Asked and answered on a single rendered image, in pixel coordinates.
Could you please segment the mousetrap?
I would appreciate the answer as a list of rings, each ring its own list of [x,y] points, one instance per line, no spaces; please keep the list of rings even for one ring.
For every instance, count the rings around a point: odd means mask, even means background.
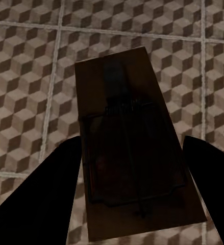
[[[145,46],[74,68],[89,242],[207,222]]]

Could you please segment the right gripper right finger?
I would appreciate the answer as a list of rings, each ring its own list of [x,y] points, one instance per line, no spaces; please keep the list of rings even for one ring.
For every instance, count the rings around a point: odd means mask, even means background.
[[[224,245],[224,152],[191,136],[182,151]]]

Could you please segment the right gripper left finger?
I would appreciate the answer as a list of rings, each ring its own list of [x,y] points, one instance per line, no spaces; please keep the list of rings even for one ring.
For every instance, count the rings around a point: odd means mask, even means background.
[[[80,136],[62,142],[0,205],[0,245],[66,245],[81,158]]]

